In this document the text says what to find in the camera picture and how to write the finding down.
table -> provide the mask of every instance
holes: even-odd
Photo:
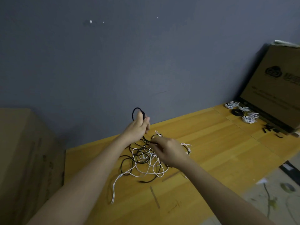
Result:
[[[151,125],[180,143],[191,144],[191,158],[224,185],[242,194],[266,174],[291,158],[300,149],[300,139],[274,132],[264,133],[262,120],[244,123],[223,105],[200,110]],[[81,145],[66,151],[65,182],[88,164],[116,136]],[[175,168],[151,183],[152,175],[135,178],[120,174],[122,158],[115,164],[86,224],[200,224],[213,213],[194,186]]]

yellow wooden surface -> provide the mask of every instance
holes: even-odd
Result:
[[[191,158],[241,194],[300,148],[300,139],[292,136],[280,139],[273,132],[264,134],[263,124],[261,120],[243,123],[220,105],[151,125],[146,138],[150,139],[157,130],[164,136],[191,144]],[[66,182],[114,137],[67,150]],[[128,149],[123,154],[129,155]],[[121,177],[116,182],[115,202],[111,205],[112,184],[120,174],[121,161],[122,158],[115,164],[87,224],[200,224],[212,215],[197,190],[175,168],[170,168],[163,178],[146,184],[137,181],[150,180],[152,175]]]

forearm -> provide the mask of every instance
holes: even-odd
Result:
[[[118,136],[51,197],[28,224],[83,224],[127,142]]]
[[[273,225],[261,212],[188,159],[180,170],[189,178],[222,225]]]

box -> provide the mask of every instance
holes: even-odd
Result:
[[[63,185],[65,151],[30,109],[0,108],[0,224],[26,224]]]
[[[300,128],[300,48],[270,45],[238,101],[284,133]]]

hand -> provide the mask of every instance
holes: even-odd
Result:
[[[139,111],[137,113],[137,118],[127,126],[121,135],[128,144],[136,142],[140,140],[145,133],[148,133],[148,130],[150,129],[149,121],[150,118],[147,116],[143,120],[143,114]]]
[[[189,160],[181,144],[177,140],[163,136],[155,137],[149,146],[153,149],[161,161],[171,167],[182,169],[184,163]]]

